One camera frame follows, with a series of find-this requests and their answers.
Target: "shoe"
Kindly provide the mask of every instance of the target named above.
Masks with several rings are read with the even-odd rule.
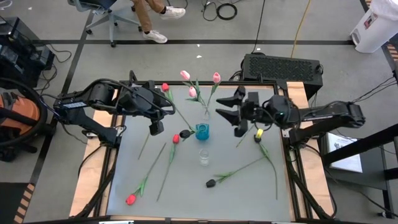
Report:
[[[174,8],[172,6],[166,7],[165,14],[160,14],[162,19],[179,19],[185,15],[185,9]]]
[[[157,42],[158,44],[164,44],[167,42],[167,37],[160,34],[159,31],[157,31],[157,30],[151,30],[151,31],[149,31],[149,34],[143,33],[143,36],[145,39],[153,40],[154,42]]]

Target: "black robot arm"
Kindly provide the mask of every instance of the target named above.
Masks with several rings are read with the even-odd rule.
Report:
[[[171,106],[172,110],[162,109],[168,106]],[[149,126],[151,135],[164,130],[161,120],[165,115],[175,113],[174,104],[155,87],[153,81],[148,81],[142,86],[127,86],[102,78],[95,80],[83,91],[58,95],[53,108],[61,123],[79,125],[96,134],[102,144],[112,147],[120,143],[117,130],[105,128],[89,118],[84,111],[86,107],[107,111],[109,114],[149,118],[152,122]]]
[[[325,106],[299,109],[290,99],[274,95],[269,100],[259,104],[258,92],[249,92],[246,101],[243,98],[246,90],[239,86],[234,96],[217,99],[222,105],[238,110],[228,111],[216,109],[217,113],[227,119],[233,126],[236,137],[241,137],[248,130],[248,121],[263,123],[271,127],[276,124],[281,129],[289,129],[290,144],[302,144],[310,137],[326,133],[336,128],[359,128],[365,122],[361,108],[350,102],[334,101]],[[300,129],[302,121],[316,121],[308,128]]]

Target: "gray floor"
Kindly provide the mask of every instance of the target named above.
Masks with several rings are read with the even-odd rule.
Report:
[[[186,16],[179,21],[162,21],[150,12],[154,28],[160,30],[170,40],[184,39],[255,39],[262,1],[245,0],[236,4],[238,15],[232,21],[217,19],[207,22],[201,16],[200,2],[188,0]],[[184,6],[184,0],[171,0],[176,6]],[[260,39],[293,40],[304,12],[306,0],[268,0],[264,10]],[[129,0],[119,0],[113,9],[131,19]],[[212,8],[206,16],[214,16]],[[347,40],[351,29],[364,14],[359,0],[316,0],[308,10],[300,31],[300,40]],[[19,0],[3,11],[2,16],[19,16],[41,39],[79,40],[89,12],[78,12],[61,0]],[[93,35],[87,39],[108,39],[108,26],[95,27]],[[115,39],[141,40],[142,36],[133,26],[119,23],[115,29]],[[54,45],[57,50],[71,50],[77,45]],[[289,57],[291,45],[258,45],[267,55]],[[179,71],[187,70],[200,80],[211,80],[214,72],[227,79],[236,70],[245,53],[252,45],[84,45],[70,91],[81,90],[96,78],[126,80],[128,72],[134,70],[140,80],[180,80]],[[60,59],[66,54],[59,53]],[[360,54],[347,45],[299,45],[294,57],[321,61],[325,68],[324,86],[318,92],[317,105],[333,100],[353,100],[390,77],[391,69],[381,50],[373,54]],[[55,63],[58,76],[46,91],[58,94],[72,60]],[[398,102],[396,86],[392,86],[360,105],[367,117],[361,129],[340,131],[352,137],[365,137],[396,124],[394,116]],[[80,128],[68,126],[72,133],[81,136]],[[42,139],[34,144],[40,146]],[[82,160],[85,146],[67,136],[58,127],[47,154],[39,181],[27,211],[25,222],[67,218],[77,181],[77,169]],[[21,154],[13,163],[0,163],[1,182],[27,182],[39,154]],[[395,155],[386,154],[387,165],[397,166]],[[398,209],[398,182],[391,182],[394,206]],[[330,183],[331,191],[338,204],[337,217],[346,221],[394,223],[375,217],[379,210],[362,196],[344,187]],[[382,203],[381,192],[358,187],[371,198]]]

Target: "office chair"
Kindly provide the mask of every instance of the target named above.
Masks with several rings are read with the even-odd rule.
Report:
[[[86,26],[86,33],[92,34],[93,31],[91,31],[91,28],[109,21],[109,40],[111,41],[111,47],[115,47],[116,44],[113,42],[113,28],[114,26],[118,26],[117,21],[137,25],[138,31],[142,32],[142,27],[139,22],[118,16],[110,9],[116,1],[117,0],[68,0],[68,3],[71,6],[75,6],[79,12],[93,10],[95,14],[105,14],[101,19]]]

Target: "white container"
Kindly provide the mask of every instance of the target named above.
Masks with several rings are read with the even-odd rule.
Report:
[[[373,0],[350,33],[361,53],[373,53],[398,33],[398,0]]]

